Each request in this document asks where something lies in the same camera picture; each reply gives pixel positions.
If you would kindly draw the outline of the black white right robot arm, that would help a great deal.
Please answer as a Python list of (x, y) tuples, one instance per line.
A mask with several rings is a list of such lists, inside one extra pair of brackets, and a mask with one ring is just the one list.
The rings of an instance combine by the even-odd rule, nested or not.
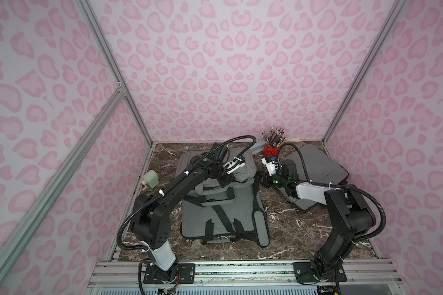
[(308, 264), (294, 265), (297, 282), (301, 285), (329, 280), (340, 283), (343, 260), (354, 246), (377, 236), (385, 228), (383, 207), (369, 193), (353, 185), (302, 181), (292, 160), (266, 157), (262, 163), (268, 170), (260, 176), (264, 187), (283, 189), (290, 200), (323, 204), (329, 213), (331, 233)]

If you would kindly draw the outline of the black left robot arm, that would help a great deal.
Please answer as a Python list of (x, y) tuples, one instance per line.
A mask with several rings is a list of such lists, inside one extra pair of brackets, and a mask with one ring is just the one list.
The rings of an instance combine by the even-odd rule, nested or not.
[(245, 164), (244, 153), (249, 150), (248, 147), (231, 156), (228, 162), (225, 162), (222, 152), (225, 148), (226, 143), (223, 143), (195, 156), (165, 187), (149, 196), (137, 198), (134, 211), (126, 222), (130, 232), (142, 241), (143, 245), (139, 248), (148, 253), (151, 265), (159, 270), (169, 272), (177, 264), (169, 243), (174, 208), (207, 179), (214, 179), (223, 188), (229, 185), (235, 180), (233, 173)]

